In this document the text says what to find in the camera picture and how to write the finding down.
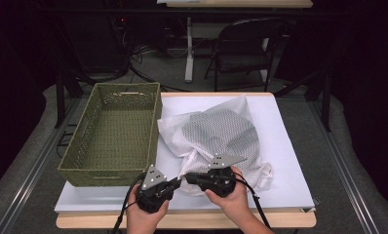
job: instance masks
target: desk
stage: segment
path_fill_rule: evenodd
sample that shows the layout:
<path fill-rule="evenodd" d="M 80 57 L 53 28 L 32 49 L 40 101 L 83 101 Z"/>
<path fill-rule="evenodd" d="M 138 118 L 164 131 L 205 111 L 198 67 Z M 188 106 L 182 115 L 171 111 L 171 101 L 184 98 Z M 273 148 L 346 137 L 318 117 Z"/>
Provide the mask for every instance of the desk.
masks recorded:
<path fill-rule="evenodd" d="M 239 94 L 165 93 L 162 94 L 164 106 L 162 117 L 205 110 Z M 316 224 L 314 204 L 276 100 L 271 94 L 249 93 L 246 96 L 259 135 L 260 155 L 272 164 L 275 172 L 270 189 L 256 191 L 270 225 L 278 228 L 313 227 Z M 182 159 L 176 159 L 159 138 L 155 165 L 157 169 L 167 177 L 174 177 L 178 174 L 181 161 Z M 113 227 L 127 190 L 127 187 L 75 188 L 67 183 L 56 206 L 57 226 L 59 228 Z M 249 202 L 258 217 L 251 197 Z M 126 228 L 126 222 L 123 222 L 121 227 Z M 159 223 L 158 228 L 223 229 L 236 228 L 236 226 L 221 213 L 216 205 L 210 203 L 207 197 L 189 197 L 176 190 L 170 201 L 169 213 Z"/>
<path fill-rule="evenodd" d="M 311 0 L 201 0 L 199 2 L 167 3 L 168 7 L 176 8 L 311 8 L 313 5 Z M 194 56 L 192 50 L 192 38 L 196 37 L 193 34 L 193 23 L 191 18 L 187 19 L 187 64 L 185 67 L 185 82 L 191 83 L 194 68 Z"/>

